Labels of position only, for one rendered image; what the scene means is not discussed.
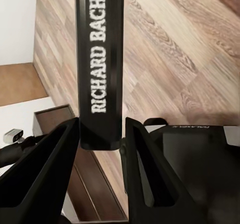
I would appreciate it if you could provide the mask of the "hardback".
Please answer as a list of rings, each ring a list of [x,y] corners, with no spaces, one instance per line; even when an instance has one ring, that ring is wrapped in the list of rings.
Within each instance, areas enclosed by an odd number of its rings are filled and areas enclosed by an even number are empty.
[[[79,145],[122,148],[124,0],[74,0]]]

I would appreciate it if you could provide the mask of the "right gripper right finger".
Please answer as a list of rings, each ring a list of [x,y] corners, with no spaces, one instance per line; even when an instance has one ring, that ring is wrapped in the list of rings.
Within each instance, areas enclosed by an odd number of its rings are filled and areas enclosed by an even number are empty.
[[[125,118],[129,224],[210,224],[145,126]],[[156,207],[145,204],[139,152]]]

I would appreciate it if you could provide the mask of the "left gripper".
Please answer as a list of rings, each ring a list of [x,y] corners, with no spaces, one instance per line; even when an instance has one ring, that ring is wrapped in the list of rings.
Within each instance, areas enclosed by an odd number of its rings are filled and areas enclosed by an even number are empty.
[[[32,149],[46,135],[29,136],[22,143],[14,143],[0,149],[1,158],[7,166],[18,162],[30,149]]]

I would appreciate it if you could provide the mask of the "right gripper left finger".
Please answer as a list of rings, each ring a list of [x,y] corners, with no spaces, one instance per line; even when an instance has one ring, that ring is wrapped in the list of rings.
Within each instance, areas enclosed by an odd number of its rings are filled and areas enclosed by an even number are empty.
[[[79,143],[75,117],[0,176],[0,224],[59,224]]]

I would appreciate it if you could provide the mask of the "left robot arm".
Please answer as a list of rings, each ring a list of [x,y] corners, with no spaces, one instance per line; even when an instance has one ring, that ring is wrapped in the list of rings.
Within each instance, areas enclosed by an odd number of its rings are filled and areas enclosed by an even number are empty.
[[[0,149],[0,169],[18,162],[30,149],[32,149],[46,135],[22,137],[24,131],[11,129],[3,135],[3,142],[10,144]]]

